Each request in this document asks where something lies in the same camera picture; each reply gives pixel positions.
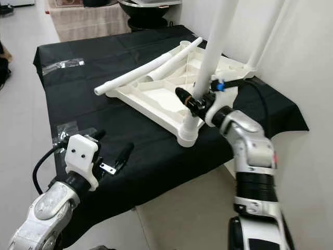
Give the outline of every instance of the white plastic tube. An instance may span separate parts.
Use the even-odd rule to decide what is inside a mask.
[[[189,53],[193,51],[200,43],[202,42],[202,38],[195,39],[192,43],[190,43],[187,47],[185,47],[183,50],[181,50],[179,53],[177,53],[175,56],[173,56],[170,60],[168,60],[165,64],[161,65],[157,69],[153,70],[149,74],[147,74],[146,80],[148,81],[158,81],[163,79],[163,77],[171,71],[175,65],[180,62],[182,59],[184,59]]]
[[[258,63],[260,61],[260,58],[262,57],[262,54],[264,52],[264,49],[266,48],[268,39],[270,38],[274,25],[276,23],[277,18],[279,17],[281,13],[281,9],[285,3],[285,0],[278,0],[275,3],[273,14],[265,27],[265,30],[260,37],[257,46],[255,47],[254,51],[252,52],[248,62],[246,63],[247,67],[256,69],[258,67]]]
[[[170,60],[172,58],[172,54],[171,53],[165,53],[159,57],[157,57],[156,59],[154,59],[153,61],[142,65],[141,67],[138,67],[126,74],[123,74],[120,77],[117,77],[111,81],[107,81],[106,83],[104,83],[101,86],[98,86],[94,89],[94,92],[96,95],[103,95],[108,91],[111,91],[115,88],[118,88],[120,86],[123,86],[129,82],[134,81],[135,79],[151,72],[152,70],[158,68],[159,66],[161,66],[163,63],[165,63],[166,61]]]
[[[227,35],[231,26],[238,0],[220,1],[210,31],[206,51],[194,87],[193,97],[199,99],[208,90],[210,78],[215,73],[221,53],[226,44]],[[178,131],[177,141],[183,147],[192,147],[198,138],[198,117],[193,117],[188,111],[181,128]]]

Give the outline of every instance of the black tablecloth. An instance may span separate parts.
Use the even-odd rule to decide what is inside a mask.
[[[74,243],[94,224],[145,203],[160,194],[232,159],[229,144],[217,129],[206,125],[192,148],[183,148],[174,135],[118,99],[96,96],[93,89],[114,79],[195,36],[183,26],[43,45],[34,64],[45,89],[53,136],[57,126],[77,121],[80,130],[105,129],[101,155],[111,163],[122,146],[133,142],[128,165],[115,177],[103,180],[74,211],[63,233],[64,246]],[[42,69],[59,61],[83,58],[85,65],[57,69],[43,75]],[[258,84],[268,104],[271,136],[291,130],[308,130],[295,103],[264,84]],[[264,111],[258,94],[243,87],[234,108],[262,123]],[[57,162],[57,174],[65,176]]]

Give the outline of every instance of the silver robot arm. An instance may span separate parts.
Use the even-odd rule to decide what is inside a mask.
[[[215,91],[195,100],[181,88],[176,94],[194,116],[219,128],[231,145],[237,180],[234,210],[229,222],[229,250],[293,250],[274,189],[276,170],[272,142],[259,123],[238,110],[223,106]]]
[[[99,142],[86,135],[76,134],[68,141],[65,156],[65,182],[55,182],[30,206],[23,225],[9,242],[9,250],[53,250],[62,230],[70,222],[73,210],[82,196],[98,188],[104,172],[116,174],[127,162],[133,149],[128,144],[114,166],[103,164],[99,157]]]

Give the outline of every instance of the gray floor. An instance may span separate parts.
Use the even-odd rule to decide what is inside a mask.
[[[36,48],[59,42],[44,2],[15,9],[0,18],[0,39],[12,53],[12,76],[0,91],[0,249],[24,221],[36,198],[31,172],[52,146],[45,93],[32,65]],[[48,159],[39,172],[42,187],[55,175]],[[147,250],[136,211],[129,211],[93,227],[71,250],[88,250],[98,244],[122,249]]]

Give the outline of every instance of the white cloth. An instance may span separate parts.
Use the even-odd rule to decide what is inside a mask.
[[[119,4],[97,8],[61,7],[48,1],[48,10],[61,42],[129,33],[129,16]]]

